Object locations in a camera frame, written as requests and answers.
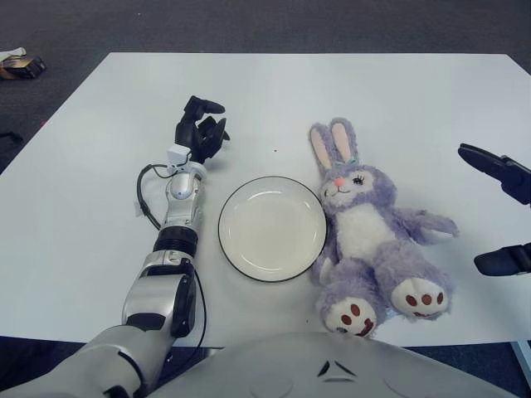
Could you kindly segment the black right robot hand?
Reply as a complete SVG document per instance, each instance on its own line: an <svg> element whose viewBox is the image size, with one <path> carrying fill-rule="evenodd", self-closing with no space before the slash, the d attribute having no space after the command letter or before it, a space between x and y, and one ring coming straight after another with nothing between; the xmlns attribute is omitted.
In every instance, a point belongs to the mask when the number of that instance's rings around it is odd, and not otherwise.
<svg viewBox="0 0 531 398"><path fill-rule="evenodd" d="M530 169L502 155L461 143L460 157L476 170L500 183L502 191L522 205L530 206ZM477 255L474 264L485 276L502 277L530 273L530 243L505 246Z"/></svg>

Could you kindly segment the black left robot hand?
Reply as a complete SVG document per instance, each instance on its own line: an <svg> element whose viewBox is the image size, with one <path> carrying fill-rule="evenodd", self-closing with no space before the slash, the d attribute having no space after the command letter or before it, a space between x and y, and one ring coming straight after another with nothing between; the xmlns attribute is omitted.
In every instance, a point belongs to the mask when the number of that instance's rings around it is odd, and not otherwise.
<svg viewBox="0 0 531 398"><path fill-rule="evenodd" d="M225 108L216 102L191 96L184 115L175 129L174 143L188 148L189 160L204 163L213 158L223 142L231 138L226 131L226 118L216 121L211 114L223 114Z"/></svg>

